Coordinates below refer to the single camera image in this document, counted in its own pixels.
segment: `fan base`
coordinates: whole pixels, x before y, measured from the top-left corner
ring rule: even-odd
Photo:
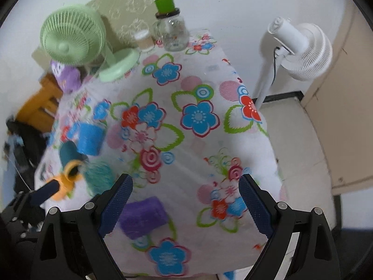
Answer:
[[[98,77],[102,82],[111,82],[122,78],[123,75],[135,66],[139,60],[140,53],[133,48],[126,48],[114,53],[116,63],[103,65]]]

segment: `wooden chair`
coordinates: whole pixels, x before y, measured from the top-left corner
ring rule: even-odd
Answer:
[[[52,129],[62,90],[52,74],[40,79],[41,89],[18,111],[16,120],[27,123],[42,133]]]

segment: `green jar lid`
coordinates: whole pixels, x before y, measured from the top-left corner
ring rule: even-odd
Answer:
[[[155,0],[154,2],[160,14],[171,13],[175,10],[173,0]]]

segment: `floor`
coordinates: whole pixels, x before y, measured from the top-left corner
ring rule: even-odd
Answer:
[[[293,209],[310,211],[320,207],[330,228],[335,226],[335,209],[331,196],[331,178],[316,132],[306,112],[295,98],[262,105],[267,131],[278,159]],[[297,245],[293,234],[287,254],[276,279],[284,279]],[[250,267],[236,271],[236,280],[245,279]]]

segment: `teal yarn ball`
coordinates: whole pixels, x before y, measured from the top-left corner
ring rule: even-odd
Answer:
[[[105,162],[87,163],[83,171],[85,182],[94,195],[102,194],[115,183],[114,172]]]

